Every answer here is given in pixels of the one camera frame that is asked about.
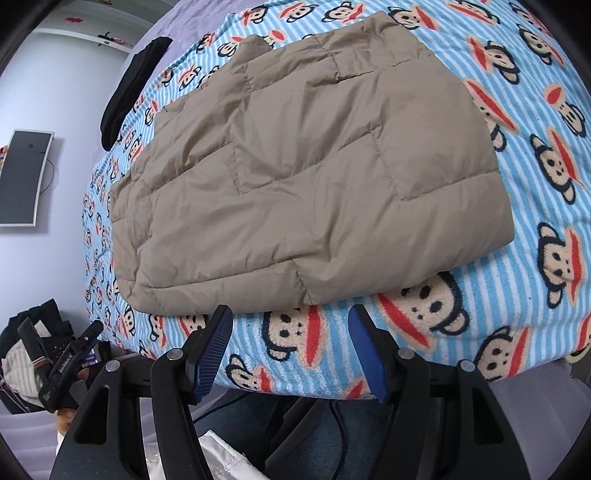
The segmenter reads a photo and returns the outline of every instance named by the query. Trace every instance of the black cloth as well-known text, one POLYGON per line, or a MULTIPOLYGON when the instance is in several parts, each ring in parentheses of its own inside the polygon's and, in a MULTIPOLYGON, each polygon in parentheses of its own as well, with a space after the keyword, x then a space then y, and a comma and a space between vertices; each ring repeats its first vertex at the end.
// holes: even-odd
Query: black cloth
POLYGON ((9 319, 8 326, 0 333, 0 358, 6 358, 8 351, 21 339, 18 336, 18 328, 27 317, 31 319, 33 325, 43 320, 43 325, 52 336, 74 336, 70 322, 64 322, 61 319, 56 301, 51 299, 43 305, 33 307, 9 319))
POLYGON ((146 82, 172 41, 172 38, 158 37, 134 55, 100 121, 100 133, 102 134, 100 141, 106 151, 115 145, 125 116, 133 108, 146 82))
MULTIPOLYGON (((51 334, 51 339, 42 339, 42 342, 49 347, 52 359, 59 358, 60 345, 67 345, 73 339, 74 332, 70 322, 64 322, 61 319, 60 311, 57 308, 56 301, 51 299, 38 307, 19 313, 8 321, 8 326, 0 333, 0 358, 6 358, 8 351, 21 339, 18 335, 18 328, 26 318, 30 318, 33 325, 40 320, 51 334)), ((29 413, 33 411, 45 410, 37 405, 33 405, 13 392, 4 381, 4 373, 0 367, 0 401, 4 403, 7 410, 12 414, 29 413)))

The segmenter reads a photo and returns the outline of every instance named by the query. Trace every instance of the black clamp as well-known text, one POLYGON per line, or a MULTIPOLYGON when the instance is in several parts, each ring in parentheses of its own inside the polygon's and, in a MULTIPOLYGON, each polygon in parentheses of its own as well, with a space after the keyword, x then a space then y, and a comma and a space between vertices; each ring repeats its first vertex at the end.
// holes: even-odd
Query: black clamp
POLYGON ((519 444, 486 379, 469 360, 455 367, 399 348, 363 305, 349 334, 369 389, 392 405, 392 427, 371 480, 529 480, 519 444))
POLYGON ((95 347, 103 324, 95 320, 76 340, 71 341, 55 365, 51 363, 29 318, 19 326, 18 334, 27 351, 35 372, 41 378, 39 400, 43 407, 54 413, 60 408, 78 408, 78 403, 69 391, 82 368, 82 363, 95 347))
POLYGON ((149 480, 139 398, 151 397, 166 477, 213 480, 188 405, 210 392, 232 326, 232 311, 220 305, 182 348, 156 361, 135 353, 108 362, 74 417, 50 479, 149 480))

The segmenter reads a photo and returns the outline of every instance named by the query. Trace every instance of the wall shelf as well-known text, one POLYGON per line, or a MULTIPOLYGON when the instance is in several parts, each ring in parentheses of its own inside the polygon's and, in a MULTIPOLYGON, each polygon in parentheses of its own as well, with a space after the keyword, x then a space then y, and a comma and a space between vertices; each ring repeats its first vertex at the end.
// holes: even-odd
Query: wall shelf
POLYGON ((67 35, 124 52, 178 0, 75 0, 54 10, 37 33, 67 35))

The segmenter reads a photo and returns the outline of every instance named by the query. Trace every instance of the jacket seam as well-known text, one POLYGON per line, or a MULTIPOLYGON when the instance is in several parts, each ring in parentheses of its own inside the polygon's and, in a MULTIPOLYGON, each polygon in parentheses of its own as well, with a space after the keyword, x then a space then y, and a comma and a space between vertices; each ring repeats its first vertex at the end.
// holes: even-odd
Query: jacket seam
POLYGON ((215 278, 208 278, 207 280, 203 280, 203 281, 191 281, 191 282, 184 282, 184 283, 180 283, 178 285, 169 285, 166 287, 153 287, 153 286, 148 286, 149 288, 153 289, 153 290, 168 290, 169 288, 179 288, 179 287, 185 287, 185 286, 189 286, 189 285, 202 285, 211 281, 216 281, 216 280, 225 280, 226 278, 232 278, 232 277, 239 277, 240 275, 246 275, 248 273, 253 273, 259 270, 265 270, 266 268, 270 268, 270 267, 274 267, 276 265, 281 265, 282 263, 286 263, 286 262, 293 262, 292 258, 286 258, 285 260, 282 260, 280 262, 276 262, 276 263, 272 263, 269 265, 265 265, 264 267, 258 267, 258 268, 253 268, 251 270, 248 271, 244 271, 244 272, 240 272, 240 273, 233 273, 231 275, 223 275, 221 277, 215 277, 215 278))
POLYGON ((314 305, 315 302, 314 300, 312 300, 312 296, 310 295, 310 291, 308 290, 308 288, 306 287, 306 284, 304 283, 304 279, 301 277, 300 275, 300 271, 297 268, 297 264, 296 261, 292 258, 291 259, 292 263, 294 264, 294 268, 295 268, 295 274, 297 275, 297 277, 300 279, 301 282, 301 286, 304 287, 304 290, 306 291, 306 295, 308 295, 308 300, 310 302, 310 305, 314 305))
POLYGON ((451 181, 450 183, 446 183, 445 185, 439 185, 438 187, 434 188, 433 190, 429 190, 428 192, 424 192, 424 193, 422 193, 420 195, 416 195, 414 197, 409 197, 409 198, 400 198, 400 201, 401 202, 410 202, 412 200, 417 200, 417 199, 419 199, 421 197, 424 197, 425 195, 431 195, 432 193, 435 193, 438 190, 442 190, 442 189, 445 189, 447 187, 451 187, 452 185, 455 185, 456 183, 460 183, 460 182, 463 182, 465 180, 470 180, 470 179, 475 179, 475 178, 478 178, 478 177, 482 177, 483 175, 488 175, 488 174, 491 174, 491 173, 494 173, 494 172, 499 172, 499 169, 498 168, 493 168, 492 170, 480 171, 480 172, 475 173, 473 175, 467 175, 466 177, 462 177, 461 179, 451 181))
POLYGON ((228 170, 230 170, 230 175, 232 176, 232 183, 236 187, 236 190, 238 191, 238 195, 242 196, 245 194, 245 192, 243 192, 240 187, 240 178, 238 176, 238 158, 236 157, 236 145, 234 144, 233 141, 230 141, 230 145, 232 146, 232 151, 234 153, 234 159, 233 159, 233 161, 229 162, 231 165, 228 165, 228 170))
POLYGON ((388 164, 386 163, 386 159, 384 158, 384 155, 382 154, 382 151, 379 148, 378 139, 375 138, 374 131, 375 131, 375 129, 372 129, 369 132, 369 134, 370 134, 372 140, 374 141, 374 146, 375 146, 376 152, 378 153, 378 157, 382 161, 382 164, 384 165, 384 170, 386 171, 386 175, 388 176, 388 178, 392 182, 392 191, 394 192, 396 197, 400 198, 400 195, 398 194, 398 191, 396 189, 396 182, 394 181, 394 177, 392 176, 392 173, 390 172, 388 164))
POLYGON ((334 55, 333 55, 331 52, 329 52, 329 51, 326 49, 326 47, 325 47, 325 46, 324 46, 322 43, 320 43, 320 40, 318 40, 318 36, 314 35, 314 39, 315 39, 315 40, 316 40, 316 42, 318 43, 318 46, 319 46, 319 47, 320 47, 322 50, 324 50, 324 52, 325 52, 325 53, 326 53, 326 54, 327 54, 327 55, 328 55, 328 56, 329 56, 329 57, 332 59, 332 61, 334 62, 334 64, 335 64, 335 69, 336 69, 336 73, 337 73, 337 75, 338 75, 338 79, 339 79, 339 81, 340 81, 340 80, 341 80, 341 78, 342 78, 342 74, 341 74, 341 72, 340 72, 340 69, 339 69, 339 64, 338 64, 338 63, 337 63, 337 61, 336 61, 336 57, 335 57, 335 56, 334 56, 334 55))

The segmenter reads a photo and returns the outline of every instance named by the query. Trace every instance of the beige puffer jacket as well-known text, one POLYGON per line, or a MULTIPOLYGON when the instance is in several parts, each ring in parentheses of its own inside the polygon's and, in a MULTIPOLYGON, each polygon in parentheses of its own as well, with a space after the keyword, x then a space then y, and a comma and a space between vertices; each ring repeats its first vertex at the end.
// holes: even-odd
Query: beige puffer jacket
POLYGON ((155 121, 111 190, 119 288, 142 312, 390 291, 513 239, 483 116, 383 12, 273 51, 248 37, 155 121))

